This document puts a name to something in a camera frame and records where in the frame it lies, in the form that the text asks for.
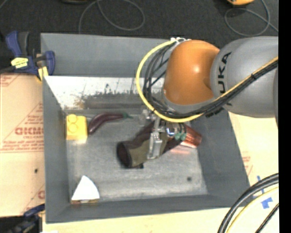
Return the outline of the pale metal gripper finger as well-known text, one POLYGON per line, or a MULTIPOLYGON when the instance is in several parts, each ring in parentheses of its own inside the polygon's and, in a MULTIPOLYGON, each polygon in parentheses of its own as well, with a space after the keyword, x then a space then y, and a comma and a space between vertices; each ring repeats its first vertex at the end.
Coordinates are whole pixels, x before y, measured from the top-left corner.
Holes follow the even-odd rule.
POLYGON ((147 153, 147 159, 156 159, 161 154, 162 140, 160 139, 159 132, 153 132, 149 138, 149 149, 147 153))

